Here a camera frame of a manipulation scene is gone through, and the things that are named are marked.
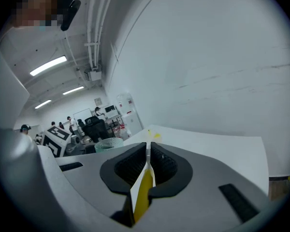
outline black slot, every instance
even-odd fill
[[[218,188],[243,223],[258,214],[257,209],[234,185],[227,184]]]
[[[74,163],[70,163],[70,164],[66,164],[66,165],[62,165],[59,166],[59,168],[61,169],[61,171],[68,171],[74,168],[79,168],[82,167],[83,165],[80,162],[74,162]]]

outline clear plastic bowl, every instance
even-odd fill
[[[124,141],[118,137],[104,139],[95,145],[96,152],[107,151],[112,148],[123,147]]]

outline white tabletop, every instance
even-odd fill
[[[150,125],[125,140],[124,145],[146,142],[149,129],[162,136],[163,144],[209,156],[227,164],[268,195],[269,173],[261,137],[222,136]]]

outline fluorescent light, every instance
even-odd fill
[[[59,57],[57,59],[54,59],[54,60],[49,61],[48,63],[40,66],[39,68],[31,71],[30,75],[35,76],[35,75],[47,70],[48,68],[53,67],[54,65],[60,64],[60,63],[65,62],[65,61],[67,61],[67,58],[65,56]]]
[[[82,88],[84,88],[84,87],[83,87],[83,86],[81,86],[81,87],[77,87],[77,88],[75,88],[75,89],[72,89],[72,90],[70,90],[70,91],[67,91],[67,92],[63,93],[63,95],[69,94],[69,93],[71,93],[71,92],[77,91],[77,90],[82,89]]]
[[[51,100],[48,100],[48,101],[43,102],[42,104],[36,106],[35,109],[38,109],[38,108],[40,108],[41,106],[44,106],[45,104],[48,104],[49,102],[51,102]]]

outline yellow object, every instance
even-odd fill
[[[134,210],[134,221],[137,222],[149,207],[148,191],[153,187],[153,177],[146,169],[141,181]]]

